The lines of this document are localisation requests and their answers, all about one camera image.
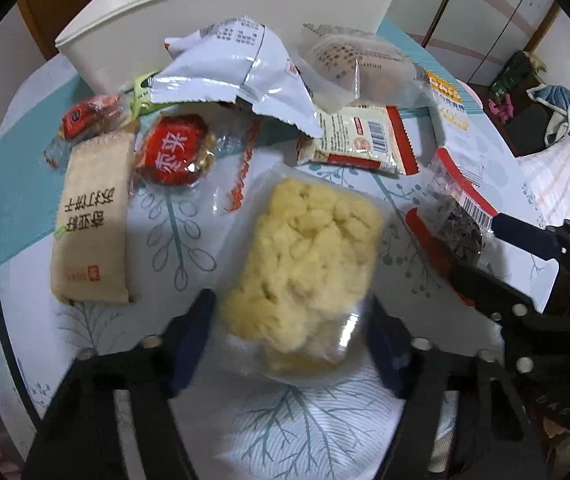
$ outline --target red wrapper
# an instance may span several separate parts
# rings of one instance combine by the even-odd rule
[[[93,134],[93,129],[100,130],[105,126],[106,121],[121,116],[122,108],[118,95],[98,95],[86,99],[70,108],[63,116],[61,126],[63,137],[65,140],[71,140],[88,133],[88,130]]]
[[[145,138],[137,163],[140,173],[154,184],[194,184],[210,154],[204,146],[208,129],[200,115],[160,116]]]

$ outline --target barcode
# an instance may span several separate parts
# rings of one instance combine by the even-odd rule
[[[473,202],[467,195],[463,196],[463,209],[468,212],[479,227],[489,231],[492,224],[492,217],[479,208],[476,202]]]
[[[387,140],[385,139],[385,130],[383,125],[374,121],[367,121],[369,134],[371,135],[371,145],[375,152],[385,153],[387,155]]]

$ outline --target cookie package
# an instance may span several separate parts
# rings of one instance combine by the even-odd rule
[[[321,139],[299,134],[297,163],[321,162],[377,170],[418,173],[403,121],[394,107],[346,107],[337,114],[319,111]]]
[[[125,237],[137,126],[130,123],[72,151],[50,266],[50,287],[62,303],[129,303]]]

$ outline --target red candy wrapper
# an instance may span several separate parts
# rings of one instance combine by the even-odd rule
[[[215,144],[200,115],[161,115],[143,141],[138,174],[153,184],[191,186],[214,163]]]
[[[84,138],[93,137],[95,130],[98,134],[105,126],[111,129],[113,121],[124,113],[121,96],[97,95],[86,99],[82,103],[70,108],[63,116],[61,131],[65,140],[71,140],[78,136]]]
[[[111,132],[130,118],[123,95],[97,95],[70,108],[60,121],[56,137],[45,148],[52,168],[65,168],[72,148],[84,140]]]

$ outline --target teal tablecloth stripe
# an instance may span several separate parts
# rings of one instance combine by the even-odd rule
[[[427,70],[456,84],[431,54],[389,20],[383,20],[378,33]],[[482,113],[460,86],[459,91],[469,113]],[[42,153],[63,114],[91,95],[90,88],[76,76],[27,112],[0,139],[0,265],[53,231],[64,175],[53,171]],[[400,113],[404,119],[429,116],[427,108],[402,108]],[[295,128],[276,120],[265,127],[270,135],[259,136],[259,146],[294,139],[297,134]]]

